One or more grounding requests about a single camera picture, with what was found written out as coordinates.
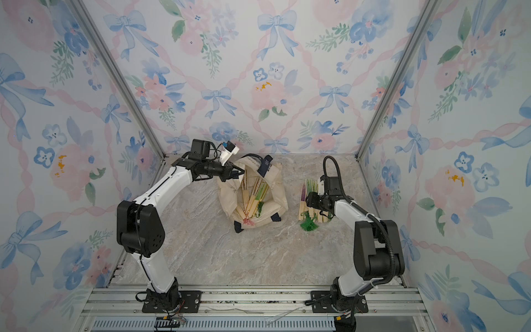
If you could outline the purple bamboo folding fan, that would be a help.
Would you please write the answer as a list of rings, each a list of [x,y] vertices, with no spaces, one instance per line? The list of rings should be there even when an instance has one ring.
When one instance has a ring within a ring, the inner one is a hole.
[[[300,206],[299,206],[299,213],[298,213],[298,220],[303,221],[304,220],[304,213],[307,209],[306,206],[306,184],[303,183],[301,185],[301,196],[300,196]]]

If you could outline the beige tote bag navy handles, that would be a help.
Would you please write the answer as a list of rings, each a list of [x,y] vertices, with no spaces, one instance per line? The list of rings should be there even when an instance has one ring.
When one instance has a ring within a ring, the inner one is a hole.
[[[235,162],[244,174],[218,184],[222,210],[235,232],[279,223],[288,211],[282,165],[270,155],[247,154]]]

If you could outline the light green bamboo fan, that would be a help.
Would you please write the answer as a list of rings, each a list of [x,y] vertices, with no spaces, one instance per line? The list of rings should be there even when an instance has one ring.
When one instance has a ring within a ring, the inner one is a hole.
[[[300,227],[306,232],[312,232],[319,228],[314,210],[301,212],[299,220],[301,221]]]

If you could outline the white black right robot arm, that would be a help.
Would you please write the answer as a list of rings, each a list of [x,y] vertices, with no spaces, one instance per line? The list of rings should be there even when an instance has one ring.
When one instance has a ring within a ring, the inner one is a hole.
[[[398,225],[354,202],[345,194],[340,177],[321,176],[317,191],[307,194],[306,204],[353,229],[353,268],[335,278],[330,287],[330,305],[338,312],[365,312],[360,307],[365,294],[405,272]]]

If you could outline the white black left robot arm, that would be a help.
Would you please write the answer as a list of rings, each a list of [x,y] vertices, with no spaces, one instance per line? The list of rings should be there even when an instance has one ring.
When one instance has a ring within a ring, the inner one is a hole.
[[[231,141],[219,143],[194,139],[191,150],[177,158],[148,191],[117,207],[117,243],[140,265],[148,288],[157,295],[170,295],[178,282],[170,272],[163,253],[168,207],[195,182],[218,178],[222,182],[244,175],[241,167],[230,162],[239,148]]]

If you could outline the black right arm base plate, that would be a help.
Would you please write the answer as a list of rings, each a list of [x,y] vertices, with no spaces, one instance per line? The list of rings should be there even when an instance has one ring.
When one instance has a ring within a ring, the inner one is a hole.
[[[338,290],[312,290],[310,300],[305,305],[312,308],[314,313],[354,314],[368,313],[368,302],[365,296],[343,296]]]

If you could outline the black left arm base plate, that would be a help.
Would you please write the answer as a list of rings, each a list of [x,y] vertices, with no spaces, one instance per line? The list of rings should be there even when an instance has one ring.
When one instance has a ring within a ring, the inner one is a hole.
[[[136,294],[136,300],[143,303],[143,313],[198,313],[202,292],[200,290],[170,289],[167,293],[157,293],[147,289]]]

